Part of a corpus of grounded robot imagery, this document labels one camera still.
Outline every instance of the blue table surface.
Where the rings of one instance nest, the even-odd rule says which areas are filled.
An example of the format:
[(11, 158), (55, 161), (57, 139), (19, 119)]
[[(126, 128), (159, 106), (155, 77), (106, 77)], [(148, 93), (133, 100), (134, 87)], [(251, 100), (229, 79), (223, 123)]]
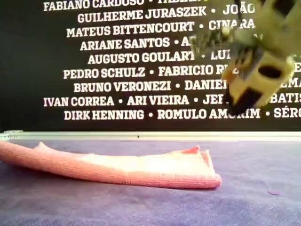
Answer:
[(301, 226), (301, 142), (42, 142), (61, 151), (108, 155), (200, 145), (210, 150), (222, 186), (205, 191), (102, 184), (0, 162), (0, 226)]

